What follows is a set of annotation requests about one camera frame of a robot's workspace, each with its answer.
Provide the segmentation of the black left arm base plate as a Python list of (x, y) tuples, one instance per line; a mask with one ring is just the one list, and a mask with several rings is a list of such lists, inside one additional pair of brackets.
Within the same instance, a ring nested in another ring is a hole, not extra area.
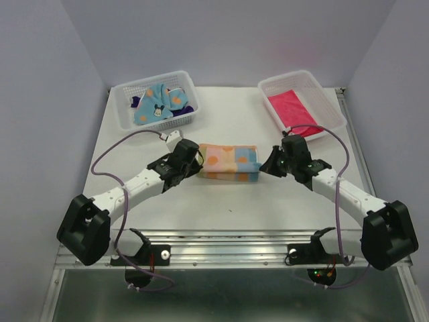
[(142, 244), (124, 244), (119, 245), (121, 253), (134, 264), (138, 266), (169, 266), (171, 245), (151, 244), (143, 246)]

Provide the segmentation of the orange dotted cartoon towel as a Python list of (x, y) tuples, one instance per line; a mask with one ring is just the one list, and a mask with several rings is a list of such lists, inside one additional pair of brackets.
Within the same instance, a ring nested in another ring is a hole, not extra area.
[(257, 146), (221, 146), (200, 145), (202, 169), (197, 174), (200, 178), (257, 182), (259, 168)]

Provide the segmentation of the pink microfiber towel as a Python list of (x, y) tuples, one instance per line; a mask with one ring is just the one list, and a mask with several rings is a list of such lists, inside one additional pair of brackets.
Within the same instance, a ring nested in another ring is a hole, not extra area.
[(268, 100), (285, 127), (298, 125), (292, 130), (294, 134), (306, 138), (323, 132), (293, 90), (270, 96)]

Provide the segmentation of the blue dotted cartoon towel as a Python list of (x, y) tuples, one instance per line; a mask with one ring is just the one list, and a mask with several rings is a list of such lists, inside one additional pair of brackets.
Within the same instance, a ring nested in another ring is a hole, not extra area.
[(188, 96), (180, 87), (170, 89), (164, 83), (150, 86), (135, 109), (133, 121), (137, 125), (147, 125), (173, 117), (172, 111), (188, 104)]

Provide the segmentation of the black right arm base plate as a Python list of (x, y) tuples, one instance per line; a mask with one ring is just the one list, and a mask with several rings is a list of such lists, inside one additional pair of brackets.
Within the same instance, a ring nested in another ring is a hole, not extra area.
[(284, 260), (287, 266), (339, 264), (341, 257), (338, 254), (328, 254), (322, 246), (307, 244), (290, 244)]

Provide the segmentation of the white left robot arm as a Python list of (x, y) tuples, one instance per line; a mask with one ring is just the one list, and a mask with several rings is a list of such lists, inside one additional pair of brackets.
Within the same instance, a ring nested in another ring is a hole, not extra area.
[(150, 163), (124, 184), (88, 198), (71, 201), (56, 234), (57, 240), (85, 266), (90, 266), (113, 249), (116, 235), (111, 225), (145, 200), (158, 196), (193, 176), (201, 169), (199, 145), (181, 139), (172, 151)]

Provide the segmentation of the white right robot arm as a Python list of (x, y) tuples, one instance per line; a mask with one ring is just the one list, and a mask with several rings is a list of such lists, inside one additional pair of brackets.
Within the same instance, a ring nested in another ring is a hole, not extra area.
[(307, 244), (288, 248), (290, 265), (322, 264), (330, 256), (338, 260), (351, 256), (385, 270), (419, 248), (405, 204), (388, 203), (342, 179), (330, 164), (311, 156), (306, 140), (299, 135), (284, 136), (260, 171), (279, 178), (293, 176), (310, 191), (332, 201), (336, 212), (344, 211), (361, 228), (342, 232), (335, 225), (316, 231)]

